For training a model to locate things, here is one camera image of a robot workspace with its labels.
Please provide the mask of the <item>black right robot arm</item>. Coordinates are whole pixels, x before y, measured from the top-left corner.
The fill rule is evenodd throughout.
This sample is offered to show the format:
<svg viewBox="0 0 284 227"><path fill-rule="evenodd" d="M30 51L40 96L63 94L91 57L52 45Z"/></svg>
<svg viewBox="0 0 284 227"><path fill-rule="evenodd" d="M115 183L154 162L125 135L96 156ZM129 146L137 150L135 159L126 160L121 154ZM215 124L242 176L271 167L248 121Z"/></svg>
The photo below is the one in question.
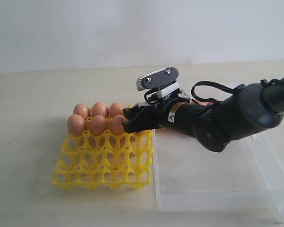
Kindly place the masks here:
<svg viewBox="0 0 284 227"><path fill-rule="evenodd" d="M230 96L219 101L186 92L177 83L173 67L149 73L137 80L145 91L144 102L123 110L127 133L165 128L193 137L206 149L221 152L234 140L277 127L284 117L284 78L260 83L224 85L200 81Z"/></svg>

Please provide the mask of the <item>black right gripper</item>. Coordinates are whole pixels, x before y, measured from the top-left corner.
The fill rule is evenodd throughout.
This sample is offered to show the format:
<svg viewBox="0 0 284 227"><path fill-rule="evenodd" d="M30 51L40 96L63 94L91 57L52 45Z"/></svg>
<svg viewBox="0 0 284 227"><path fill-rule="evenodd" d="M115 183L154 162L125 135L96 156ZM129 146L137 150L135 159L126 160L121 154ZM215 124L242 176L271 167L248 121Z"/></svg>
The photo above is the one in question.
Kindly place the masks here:
<svg viewBox="0 0 284 227"><path fill-rule="evenodd" d="M167 129L185 135L193 135L195 118L203 111L204 106L196 103L172 101L166 106L140 105L123 109L123 122L126 133L139 133L146 130Z"/></svg>

